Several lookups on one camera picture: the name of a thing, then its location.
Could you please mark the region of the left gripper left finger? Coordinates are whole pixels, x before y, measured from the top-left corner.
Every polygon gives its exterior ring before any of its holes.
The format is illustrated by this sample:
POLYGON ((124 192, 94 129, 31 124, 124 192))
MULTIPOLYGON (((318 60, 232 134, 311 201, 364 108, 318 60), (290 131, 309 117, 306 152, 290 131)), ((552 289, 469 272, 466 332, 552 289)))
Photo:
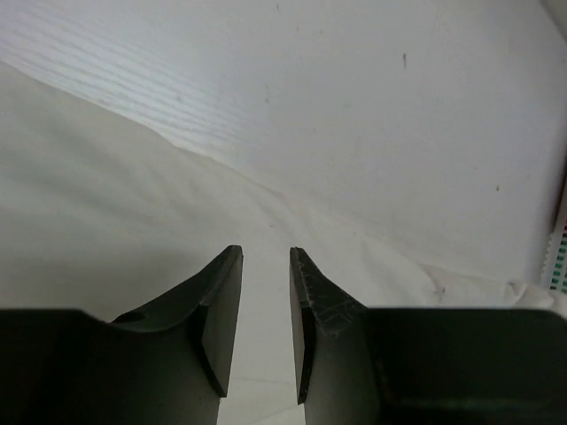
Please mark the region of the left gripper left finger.
POLYGON ((124 372, 121 424, 215 424, 229 380, 243 250, 230 245, 200 272, 113 321, 124 372))

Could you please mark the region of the white t shirt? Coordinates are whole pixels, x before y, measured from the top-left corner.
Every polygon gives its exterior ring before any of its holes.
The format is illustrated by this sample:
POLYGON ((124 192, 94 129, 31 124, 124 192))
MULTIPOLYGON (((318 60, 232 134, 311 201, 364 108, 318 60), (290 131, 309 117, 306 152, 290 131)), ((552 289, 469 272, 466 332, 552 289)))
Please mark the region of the white t shirt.
POLYGON ((110 321, 230 244, 243 287, 222 424, 300 424, 289 251, 364 304, 506 306, 565 314, 539 286, 420 264, 362 224, 263 187, 147 127, 1 67, 1 304, 110 321))

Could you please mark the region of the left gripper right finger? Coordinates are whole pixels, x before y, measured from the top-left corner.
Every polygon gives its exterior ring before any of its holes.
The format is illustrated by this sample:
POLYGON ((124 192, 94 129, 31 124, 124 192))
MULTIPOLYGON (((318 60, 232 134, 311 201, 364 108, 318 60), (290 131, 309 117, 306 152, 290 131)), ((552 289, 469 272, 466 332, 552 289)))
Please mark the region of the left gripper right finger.
POLYGON ((375 424, 379 400, 362 326, 367 307, 290 249, 297 401, 306 424, 375 424))

